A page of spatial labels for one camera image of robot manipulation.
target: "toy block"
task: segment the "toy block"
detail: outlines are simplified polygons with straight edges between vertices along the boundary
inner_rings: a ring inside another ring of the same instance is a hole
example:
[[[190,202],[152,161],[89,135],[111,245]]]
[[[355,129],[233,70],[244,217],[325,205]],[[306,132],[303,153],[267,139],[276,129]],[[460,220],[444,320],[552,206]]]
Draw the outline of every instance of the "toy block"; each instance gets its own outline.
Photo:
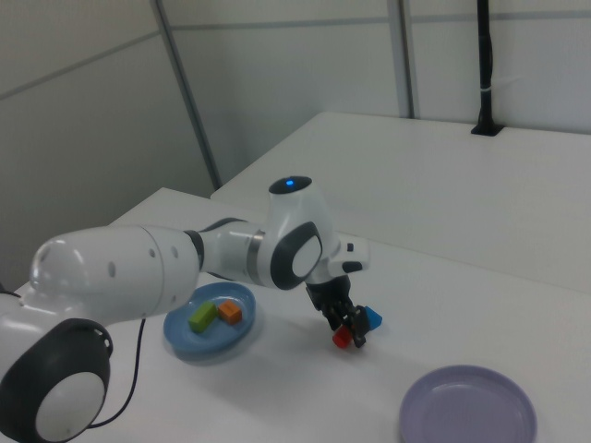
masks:
[[[351,335],[351,332],[349,332],[349,329],[347,329],[345,326],[341,326],[339,329],[337,329],[335,334],[332,336],[332,341],[334,344],[336,344],[341,349],[346,348],[352,339],[353,336]]]
[[[218,317],[218,309],[213,302],[203,303],[189,318],[188,325],[193,332],[201,333]]]
[[[242,310],[232,300],[226,300],[219,305],[218,314],[229,325],[235,325],[242,320]]]
[[[381,315],[379,315],[376,311],[371,309],[369,306],[366,306],[366,314],[368,314],[369,330],[374,330],[379,325],[381,325]]]

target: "blue plate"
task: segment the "blue plate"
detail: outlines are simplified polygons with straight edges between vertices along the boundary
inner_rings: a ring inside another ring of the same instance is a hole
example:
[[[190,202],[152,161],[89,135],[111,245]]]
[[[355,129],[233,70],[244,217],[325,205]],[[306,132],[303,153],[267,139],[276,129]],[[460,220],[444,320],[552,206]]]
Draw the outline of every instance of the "blue plate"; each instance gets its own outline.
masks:
[[[242,309],[241,321],[230,326],[216,318],[200,334],[191,330],[188,320],[203,302],[220,305],[226,300],[232,300]],[[221,282],[201,286],[186,305],[166,316],[164,337],[178,353],[198,355],[220,351],[247,334],[255,320],[255,305],[254,295],[241,284]]]

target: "cable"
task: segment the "cable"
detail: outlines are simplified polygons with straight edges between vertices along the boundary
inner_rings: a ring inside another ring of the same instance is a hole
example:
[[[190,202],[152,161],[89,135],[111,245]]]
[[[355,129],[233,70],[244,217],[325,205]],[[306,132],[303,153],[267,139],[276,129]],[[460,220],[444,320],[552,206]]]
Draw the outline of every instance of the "cable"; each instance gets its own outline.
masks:
[[[136,390],[136,383],[138,383],[139,352],[141,351],[141,336],[142,336],[142,334],[144,332],[144,325],[145,324],[146,324],[146,319],[143,318],[141,320],[141,324],[139,325],[138,348],[136,349],[136,367],[135,367],[134,373],[133,373],[133,382],[131,383],[131,390],[129,391],[129,395],[127,395],[126,402],[123,404],[123,406],[121,407],[121,409],[119,410],[119,412],[116,413],[115,415],[113,415],[111,418],[109,418],[108,420],[105,420],[104,422],[100,422],[100,423],[96,423],[96,424],[90,425],[88,427],[88,429],[96,429],[97,427],[101,427],[101,426],[105,426],[105,425],[110,424],[119,415],[121,415],[123,413],[123,411],[126,409],[126,407],[129,405],[129,402],[131,401],[131,398],[133,397],[133,392],[134,392],[134,390]]]
[[[2,285],[2,283],[0,283],[0,293],[5,293],[6,295],[12,295],[13,297],[17,297],[20,298],[20,295],[18,295],[17,293],[12,293],[10,291],[7,291],[4,286]]]

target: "purple plate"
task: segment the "purple plate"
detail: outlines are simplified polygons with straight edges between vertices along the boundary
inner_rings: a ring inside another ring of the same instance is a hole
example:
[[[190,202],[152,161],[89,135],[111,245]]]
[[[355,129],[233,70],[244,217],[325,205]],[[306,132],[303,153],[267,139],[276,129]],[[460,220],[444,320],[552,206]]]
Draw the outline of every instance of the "purple plate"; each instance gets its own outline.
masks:
[[[420,378],[404,396],[405,443],[532,443],[536,413],[513,381],[484,367],[458,365]]]

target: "plate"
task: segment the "plate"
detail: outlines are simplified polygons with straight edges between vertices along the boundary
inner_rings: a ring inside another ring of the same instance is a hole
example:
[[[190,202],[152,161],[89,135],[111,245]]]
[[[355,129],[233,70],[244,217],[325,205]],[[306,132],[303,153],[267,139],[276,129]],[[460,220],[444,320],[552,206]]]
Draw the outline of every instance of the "plate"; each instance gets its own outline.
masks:
[[[242,309],[242,320],[231,326],[216,318],[201,333],[195,333],[188,325],[189,318],[203,302],[214,302],[216,306],[232,300]],[[164,337],[177,353],[199,355],[215,353],[229,347],[243,338],[255,320],[255,297],[245,286],[231,282],[220,282],[201,286],[189,302],[170,312],[164,319]]]
[[[400,426],[405,443],[532,443],[537,419],[509,378],[457,365],[427,374],[408,390]]]

